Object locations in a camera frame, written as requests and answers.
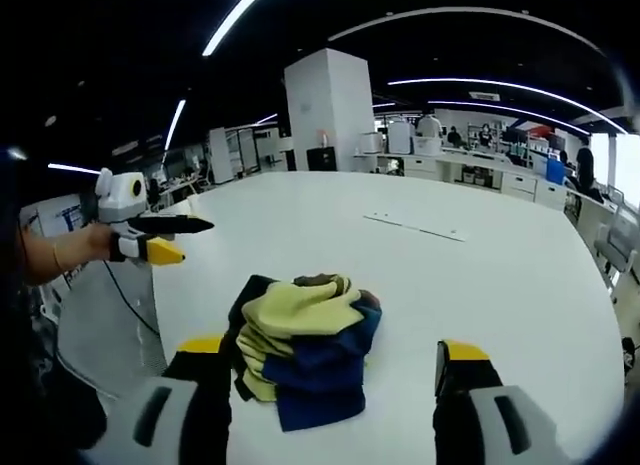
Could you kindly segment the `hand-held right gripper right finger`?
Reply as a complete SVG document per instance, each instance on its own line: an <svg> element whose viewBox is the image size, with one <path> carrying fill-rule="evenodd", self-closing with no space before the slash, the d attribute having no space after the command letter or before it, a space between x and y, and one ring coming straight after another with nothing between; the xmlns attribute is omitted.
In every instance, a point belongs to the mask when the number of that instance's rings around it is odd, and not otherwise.
<svg viewBox="0 0 640 465"><path fill-rule="evenodd" d="M505 385L472 344L437 345L433 429L438 464L570 464L553 420L520 387Z"/></svg>

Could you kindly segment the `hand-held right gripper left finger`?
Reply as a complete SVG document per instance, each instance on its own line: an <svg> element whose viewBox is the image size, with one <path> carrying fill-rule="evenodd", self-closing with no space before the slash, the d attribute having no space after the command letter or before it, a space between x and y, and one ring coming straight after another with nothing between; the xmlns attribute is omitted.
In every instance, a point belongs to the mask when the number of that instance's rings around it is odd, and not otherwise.
<svg viewBox="0 0 640 465"><path fill-rule="evenodd" d="M88 464L225 464L231 364L220 335L183 343L165 372L119 399Z"/></svg>

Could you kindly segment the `person's left hand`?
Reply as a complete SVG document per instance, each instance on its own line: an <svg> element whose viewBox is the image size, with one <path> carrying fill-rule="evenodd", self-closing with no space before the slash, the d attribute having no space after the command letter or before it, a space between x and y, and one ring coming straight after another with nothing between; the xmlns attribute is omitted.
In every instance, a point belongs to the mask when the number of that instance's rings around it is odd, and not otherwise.
<svg viewBox="0 0 640 465"><path fill-rule="evenodd" d="M112 245L118 235L108 225L91 223L74 233L75 260L81 263L91 261L118 261L120 256L113 253Z"/></svg>

